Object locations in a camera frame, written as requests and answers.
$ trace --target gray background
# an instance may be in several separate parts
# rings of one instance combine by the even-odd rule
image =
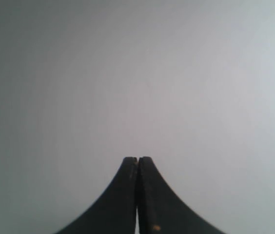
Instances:
[[[64,227],[125,156],[275,234],[275,0],[0,1],[0,234]]]

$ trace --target plain backdrop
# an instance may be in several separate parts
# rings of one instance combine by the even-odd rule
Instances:
[[[125,156],[275,234],[275,0],[0,0],[0,234],[63,228]]]

